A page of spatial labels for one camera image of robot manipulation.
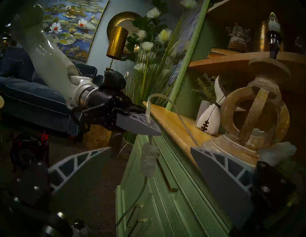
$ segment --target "gray gripper finger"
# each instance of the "gray gripper finger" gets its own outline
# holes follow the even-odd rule
[[[162,134],[159,126],[152,118],[150,124],[147,122],[145,114],[131,113],[129,116],[123,116],[118,113],[116,125],[124,130],[141,135],[160,136]]]

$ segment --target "white decorative vase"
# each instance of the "white decorative vase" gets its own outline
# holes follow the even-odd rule
[[[219,76],[215,81],[215,93],[217,101],[210,105],[207,110],[199,118],[196,127],[209,135],[216,135],[220,127],[220,111],[221,105],[225,100],[225,94],[219,85]]]
[[[208,109],[208,107],[210,105],[211,105],[211,103],[209,101],[206,101],[206,100],[201,101],[201,105],[200,105],[200,108],[199,108],[199,111],[198,111],[198,115],[196,117],[196,123],[198,123],[199,118]]]

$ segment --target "water lily painting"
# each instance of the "water lily painting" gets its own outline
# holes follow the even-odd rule
[[[67,56],[87,60],[95,31],[109,0],[50,0],[43,27]]]

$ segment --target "gold lamp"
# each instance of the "gold lamp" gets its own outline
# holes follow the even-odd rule
[[[128,30],[121,27],[121,26],[116,26],[112,30],[111,33],[111,38],[110,38],[110,44],[107,49],[106,56],[110,57],[112,59],[110,63],[110,67],[106,68],[106,71],[111,70],[111,66],[113,63],[113,59],[120,60],[121,55],[123,53],[123,49],[125,46],[126,38],[128,36]]]

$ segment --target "round mirror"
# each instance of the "round mirror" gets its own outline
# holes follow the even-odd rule
[[[107,37],[110,40],[111,32],[115,26],[121,26],[128,30],[129,36],[132,36],[133,33],[136,33],[140,29],[133,26],[132,21],[135,20],[137,17],[141,17],[135,12],[120,12],[117,15],[113,16],[113,18],[109,21],[107,25]],[[134,52],[139,51],[139,46],[136,45]],[[124,47],[123,53],[131,54],[132,52],[128,51],[126,46]]]

